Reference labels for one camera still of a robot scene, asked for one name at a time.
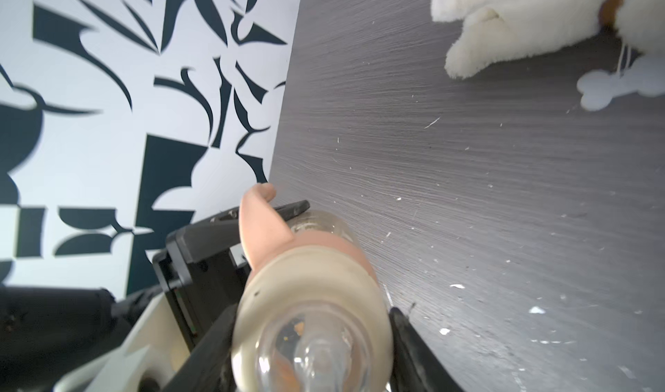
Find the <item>cream lid with straw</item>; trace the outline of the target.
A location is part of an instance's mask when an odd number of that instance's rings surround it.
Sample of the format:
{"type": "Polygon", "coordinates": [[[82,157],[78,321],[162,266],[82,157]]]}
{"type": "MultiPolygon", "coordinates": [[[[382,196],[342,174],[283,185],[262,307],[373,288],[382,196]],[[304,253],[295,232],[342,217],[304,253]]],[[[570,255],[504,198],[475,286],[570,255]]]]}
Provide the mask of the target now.
{"type": "Polygon", "coordinates": [[[393,366],[383,292],[330,248],[278,255],[245,289],[231,363],[240,391],[383,391],[393,366]]]}

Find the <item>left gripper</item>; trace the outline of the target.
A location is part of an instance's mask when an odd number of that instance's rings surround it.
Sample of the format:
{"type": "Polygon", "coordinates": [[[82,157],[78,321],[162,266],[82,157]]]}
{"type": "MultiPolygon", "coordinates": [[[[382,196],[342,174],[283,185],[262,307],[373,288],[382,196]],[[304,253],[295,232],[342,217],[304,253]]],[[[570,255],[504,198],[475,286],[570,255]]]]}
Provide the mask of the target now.
{"type": "Polygon", "coordinates": [[[178,229],[166,238],[152,265],[189,350],[203,339],[222,312],[242,297],[249,266],[238,265],[231,249],[240,243],[242,215],[261,225],[288,222],[310,210],[308,200],[282,206],[252,203],[225,210],[178,229]]]}

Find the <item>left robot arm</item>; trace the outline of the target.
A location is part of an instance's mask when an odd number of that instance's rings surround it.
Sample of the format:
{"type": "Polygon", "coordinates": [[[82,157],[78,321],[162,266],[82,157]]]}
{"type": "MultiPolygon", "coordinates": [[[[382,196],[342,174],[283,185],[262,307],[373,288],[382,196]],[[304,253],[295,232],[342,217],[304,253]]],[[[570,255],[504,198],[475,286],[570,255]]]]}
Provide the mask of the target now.
{"type": "Polygon", "coordinates": [[[105,289],[2,286],[4,391],[238,391],[231,343],[251,267],[232,253],[240,211],[166,237],[156,286],[116,300],[105,289]]]}

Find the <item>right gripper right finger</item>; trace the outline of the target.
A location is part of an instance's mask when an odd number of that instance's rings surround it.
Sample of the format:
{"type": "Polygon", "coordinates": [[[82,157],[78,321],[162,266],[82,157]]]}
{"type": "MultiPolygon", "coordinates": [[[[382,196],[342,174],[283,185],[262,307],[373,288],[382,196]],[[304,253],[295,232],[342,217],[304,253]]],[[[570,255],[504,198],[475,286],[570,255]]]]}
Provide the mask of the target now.
{"type": "Polygon", "coordinates": [[[398,308],[389,312],[394,362],[391,390],[398,392],[463,392],[398,308]]]}

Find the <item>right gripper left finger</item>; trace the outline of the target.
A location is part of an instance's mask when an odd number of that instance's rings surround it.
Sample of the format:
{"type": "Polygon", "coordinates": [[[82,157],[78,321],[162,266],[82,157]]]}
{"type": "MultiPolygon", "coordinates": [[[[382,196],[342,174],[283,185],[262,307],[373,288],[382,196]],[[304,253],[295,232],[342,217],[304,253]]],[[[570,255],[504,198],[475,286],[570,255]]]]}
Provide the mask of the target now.
{"type": "Polygon", "coordinates": [[[164,392],[227,392],[237,385],[231,349],[237,305],[227,307],[187,358],[164,392]]]}

